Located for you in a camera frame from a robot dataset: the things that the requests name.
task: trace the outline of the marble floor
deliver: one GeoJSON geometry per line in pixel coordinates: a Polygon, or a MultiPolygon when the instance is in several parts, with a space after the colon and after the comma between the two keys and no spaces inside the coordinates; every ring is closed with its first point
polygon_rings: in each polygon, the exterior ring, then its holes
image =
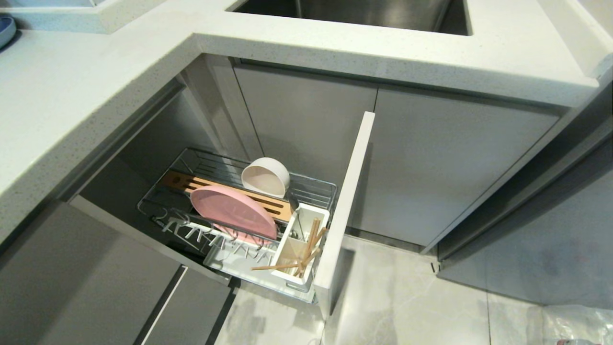
{"type": "Polygon", "coordinates": [[[517,345],[539,307],[438,279],[436,258],[346,236],[347,276],[329,319],[243,283],[216,345],[517,345]]]}

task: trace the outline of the plastic bag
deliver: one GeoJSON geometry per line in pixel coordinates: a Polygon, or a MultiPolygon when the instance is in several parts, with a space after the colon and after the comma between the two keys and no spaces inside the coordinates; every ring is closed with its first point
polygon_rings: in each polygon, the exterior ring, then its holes
{"type": "Polygon", "coordinates": [[[546,306],[529,313],[528,343],[555,345],[560,339],[584,339],[613,345],[613,310],[584,306],[546,306]]]}

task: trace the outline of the pink plate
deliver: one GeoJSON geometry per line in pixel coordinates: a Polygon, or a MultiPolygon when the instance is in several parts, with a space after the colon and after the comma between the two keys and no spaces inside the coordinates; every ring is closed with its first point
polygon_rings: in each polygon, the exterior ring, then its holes
{"type": "MultiPolygon", "coordinates": [[[[250,197],[222,185],[209,185],[194,190],[191,202],[206,219],[249,230],[266,238],[276,239],[276,225],[270,214],[250,197]]],[[[268,244],[258,237],[215,225],[232,236],[255,243],[268,244]]]]}

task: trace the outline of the gray cabinet door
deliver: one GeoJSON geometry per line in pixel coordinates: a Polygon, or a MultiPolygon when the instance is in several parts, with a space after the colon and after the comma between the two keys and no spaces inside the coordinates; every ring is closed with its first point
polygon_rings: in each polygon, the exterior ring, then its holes
{"type": "Polygon", "coordinates": [[[340,188],[376,86],[259,66],[234,70],[264,155],[340,188]]]}
{"type": "Polygon", "coordinates": [[[0,258],[0,343],[132,344],[178,267],[55,204],[0,258]]]}
{"type": "Polygon", "coordinates": [[[144,342],[146,345],[207,343],[231,289],[193,269],[185,269],[144,342]]]}
{"type": "Polygon", "coordinates": [[[353,226],[430,244],[557,121],[534,109],[380,88],[353,226]]]}

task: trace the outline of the quartz countertop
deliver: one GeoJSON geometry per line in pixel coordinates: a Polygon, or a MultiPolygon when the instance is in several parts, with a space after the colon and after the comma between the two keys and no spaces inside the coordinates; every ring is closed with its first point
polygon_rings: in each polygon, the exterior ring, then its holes
{"type": "Polygon", "coordinates": [[[467,0],[471,36],[226,11],[235,6],[167,0],[113,34],[25,30],[0,52],[0,242],[201,53],[566,107],[598,87],[536,0],[467,0]]]}

